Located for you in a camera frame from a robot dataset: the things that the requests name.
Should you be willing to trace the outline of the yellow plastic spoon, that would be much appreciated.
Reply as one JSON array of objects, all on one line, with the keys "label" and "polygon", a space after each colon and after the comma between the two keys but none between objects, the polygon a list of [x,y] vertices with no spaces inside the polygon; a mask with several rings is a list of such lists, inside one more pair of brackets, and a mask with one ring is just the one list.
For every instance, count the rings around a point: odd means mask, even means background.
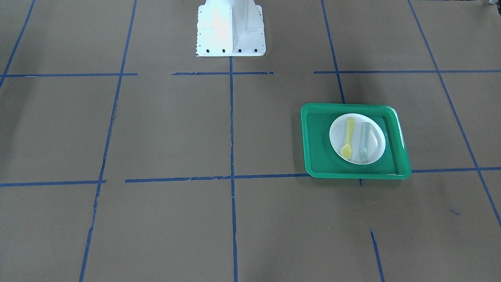
[{"label": "yellow plastic spoon", "polygon": [[354,127],[355,127],[355,119],[353,117],[347,118],[345,126],[346,138],[344,141],[344,145],[341,148],[341,155],[344,159],[351,159],[353,154],[351,143],[352,143]]}]

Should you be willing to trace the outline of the green plastic tray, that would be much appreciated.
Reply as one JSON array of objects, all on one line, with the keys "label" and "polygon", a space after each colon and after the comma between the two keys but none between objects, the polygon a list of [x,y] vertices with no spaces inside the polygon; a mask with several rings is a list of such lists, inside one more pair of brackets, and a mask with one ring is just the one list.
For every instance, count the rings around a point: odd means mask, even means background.
[{"label": "green plastic tray", "polygon": [[397,111],[388,105],[307,103],[305,170],[322,179],[397,179],[412,168]]}]

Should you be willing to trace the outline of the white round plate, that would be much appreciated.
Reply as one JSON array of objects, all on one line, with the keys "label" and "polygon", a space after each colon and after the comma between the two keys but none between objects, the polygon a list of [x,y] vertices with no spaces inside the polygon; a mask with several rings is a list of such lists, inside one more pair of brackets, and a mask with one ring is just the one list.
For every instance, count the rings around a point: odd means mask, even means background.
[{"label": "white round plate", "polygon": [[[346,133],[345,133],[346,119],[351,117],[355,119],[355,127],[351,143],[353,154],[351,159],[344,159],[341,155],[341,148],[344,145],[346,138]],[[361,150],[361,142],[362,142],[362,125],[364,123],[371,124],[368,146],[367,146],[368,149],[367,164],[361,164],[359,159],[359,152]],[[361,114],[344,114],[336,118],[330,125],[328,138],[333,148],[333,151],[341,159],[351,164],[369,165],[375,163],[383,157],[386,150],[386,136],[384,135],[382,127],[380,127],[373,119]]]}]

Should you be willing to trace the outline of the pale green plastic fork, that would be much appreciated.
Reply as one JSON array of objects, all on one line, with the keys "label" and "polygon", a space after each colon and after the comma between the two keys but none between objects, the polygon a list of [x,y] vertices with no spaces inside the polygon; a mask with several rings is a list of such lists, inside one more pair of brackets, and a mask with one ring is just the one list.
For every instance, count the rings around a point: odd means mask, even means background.
[{"label": "pale green plastic fork", "polygon": [[359,152],[359,159],[361,164],[368,163],[368,140],[370,135],[371,124],[364,123],[362,125],[362,142],[361,142],[361,150]]}]

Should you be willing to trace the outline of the white pedestal column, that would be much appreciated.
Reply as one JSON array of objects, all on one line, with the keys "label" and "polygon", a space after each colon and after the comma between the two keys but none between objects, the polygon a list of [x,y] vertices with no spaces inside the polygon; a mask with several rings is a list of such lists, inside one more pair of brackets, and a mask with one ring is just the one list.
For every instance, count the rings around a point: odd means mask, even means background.
[{"label": "white pedestal column", "polygon": [[207,0],[197,10],[196,56],[263,56],[263,9],[254,0]]}]

